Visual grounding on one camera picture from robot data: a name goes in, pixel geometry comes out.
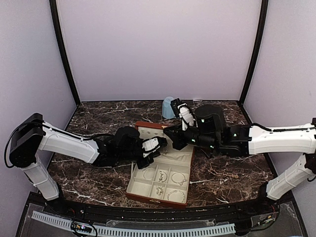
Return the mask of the red jewelry box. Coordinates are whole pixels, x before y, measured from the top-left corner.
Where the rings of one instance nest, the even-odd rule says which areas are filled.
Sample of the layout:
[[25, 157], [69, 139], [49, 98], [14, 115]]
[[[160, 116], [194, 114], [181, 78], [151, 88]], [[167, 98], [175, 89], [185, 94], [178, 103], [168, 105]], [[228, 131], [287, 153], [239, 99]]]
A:
[[[171, 139], [163, 133], [163, 129], [166, 127], [163, 124], [138, 121], [135, 127], [140, 132], [142, 139], [159, 136], [166, 138], [168, 144], [164, 149], [160, 150], [160, 156], [154, 158], [154, 162], [148, 167], [143, 169], [136, 167], [134, 169], [127, 186], [126, 196], [129, 199], [140, 202], [184, 209], [187, 206], [191, 164], [195, 152], [194, 147], [188, 145], [180, 151], [174, 149]], [[150, 167], [156, 169], [155, 177], [152, 180], [145, 180], [143, 171]], [[186, 175], [187, 182], [184, 185], [180, 186], [171, 181], [171, 175], [175, 172], [181, 172]], [[154, 193], [155, 185], [165, 185], [162, 196], [157, 196]], [[186, 200], [184, 203], [167, 200], [167, 195], [173, 190], [182, 190], [185, 193]]]

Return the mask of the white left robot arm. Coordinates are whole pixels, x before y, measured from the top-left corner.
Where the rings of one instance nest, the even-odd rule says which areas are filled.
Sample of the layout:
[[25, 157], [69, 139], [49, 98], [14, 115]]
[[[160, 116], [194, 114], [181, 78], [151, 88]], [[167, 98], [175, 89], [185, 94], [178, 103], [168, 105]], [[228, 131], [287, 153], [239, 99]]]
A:
[[45, 122], [42, 114], [34, 113], [13, 130], [3, 157], [7, 168], [20, 168], [44, 199], [50, 201], [50, 207], [57, 214], [66, 215], [70, 205], [62, 199], [62, 191], [42, 165], [38, 151], [76, 158], [96, 167], [114, 167], [131, 160], [142, 169], [153, 163], [159, 150], [166, 146], [166, 138], [142, 139], [140, 132], [130, 126], [119, 128], [114, 135], [81, 137]]

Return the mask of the light blue faceted mug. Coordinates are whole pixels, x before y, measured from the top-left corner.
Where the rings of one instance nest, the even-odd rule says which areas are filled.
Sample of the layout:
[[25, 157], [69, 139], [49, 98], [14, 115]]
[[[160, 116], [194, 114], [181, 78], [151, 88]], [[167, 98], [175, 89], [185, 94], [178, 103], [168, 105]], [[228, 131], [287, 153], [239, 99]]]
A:
[[171, 101], [173, 101], [173, 97], [166, 97], [162, 102], [162, 117], [164, 119], [173, 119], [175, 118], [174, 111], [171, 106]]

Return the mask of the gold crystal pendant earring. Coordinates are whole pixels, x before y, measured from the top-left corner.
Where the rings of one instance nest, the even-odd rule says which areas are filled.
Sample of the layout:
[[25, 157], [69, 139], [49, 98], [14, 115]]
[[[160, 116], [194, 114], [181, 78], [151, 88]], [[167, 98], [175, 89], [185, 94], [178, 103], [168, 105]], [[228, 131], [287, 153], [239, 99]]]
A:
[[164, 193], [165, 185], [155, 185], [154, 187], [154, 193], [157, 196], [162, 196]]

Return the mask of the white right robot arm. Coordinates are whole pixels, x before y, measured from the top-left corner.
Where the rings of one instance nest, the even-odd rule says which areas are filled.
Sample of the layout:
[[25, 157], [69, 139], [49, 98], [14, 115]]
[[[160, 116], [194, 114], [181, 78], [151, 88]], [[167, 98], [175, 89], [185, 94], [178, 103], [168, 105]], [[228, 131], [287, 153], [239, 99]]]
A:
[[278, 177], [260, 187], [252, 210], [263, 214], [271, 201], [280, 199], [316, 173], [316, 121], [297, 126], [265, 127], [258, 123], [227, 126], [221, 107], [202, 105], [192, 110], [180, 99], [170, 106], [181, 123], [165, 128], [174, 149], [187, 145], [207, 148], [228, 157], [266, 153], [299, 153], [300, 156]]

